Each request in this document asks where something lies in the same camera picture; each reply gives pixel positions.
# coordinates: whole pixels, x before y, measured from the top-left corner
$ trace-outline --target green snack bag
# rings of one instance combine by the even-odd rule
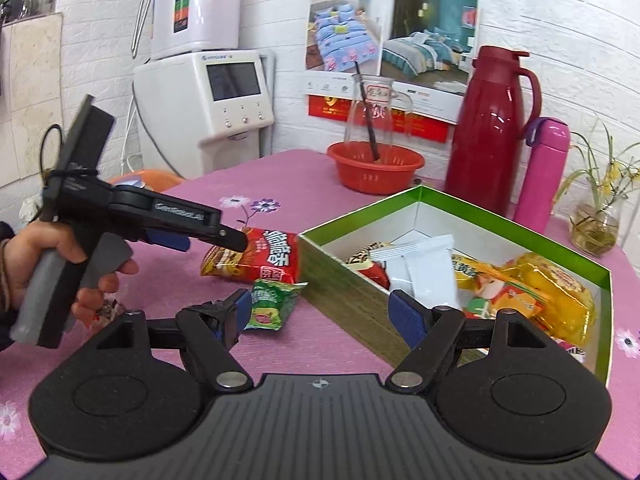
[[[255,280],[251,291],[253,307],[247,328],[279,330],[296,305],[306,283],[282,283]]]

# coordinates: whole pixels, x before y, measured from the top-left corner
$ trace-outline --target pink thermos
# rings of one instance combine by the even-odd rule
[[[571,145],[569,127],[558,119],[540,117],[525,132],[532,148],[513,221],[544,234],[560,187]]]

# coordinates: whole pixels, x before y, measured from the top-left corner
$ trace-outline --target glass vase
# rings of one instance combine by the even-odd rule
[[[592,256],[610,251],[618,240],[624,203],[621,196],[596,193],[585,197],[570,219],[572,243]]]

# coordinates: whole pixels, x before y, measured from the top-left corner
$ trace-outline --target pitcher handle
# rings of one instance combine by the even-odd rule
[[[520,68],[518,70],[518,75],[528,77],[529,81],[531,81],[531,89],[533,90],[533,106],[531,107],[531,115],[522,129],[520,137],[523,139],[526,132],[529,131],[531,123],[540,117],[540,113],[542,111],[542,92],[540,91],[540,81],[538,81],[537,76],[531,70]]]
[[[392,99],[398,99],[402,101],[402,107],[404,108],[404,134],[408,137],[411,135],[414,129],[414,102],[404,92],[391,92]]]

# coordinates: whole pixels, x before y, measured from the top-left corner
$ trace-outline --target beige tile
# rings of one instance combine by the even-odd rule
[[[18,160],[20,177],[38,173],[40,143],[47,128],[52,124],[62,124],[62,105],[60,99],[53,99],[32,105],[11,114],[14,130],[15,153]],[[51,168],[58,158],[57,133],[52,132],[45,145],[44,166]]]
[[[0,33],[0,124],[11,120],[9,99],[9,52],[11,51],[11,31],[13,27],[3,27]]]
[[[60,97],[62,15],[12,25],[9,85],[11,111]]]
[[[0,124],[0,187],[20,178],[11,123]]]

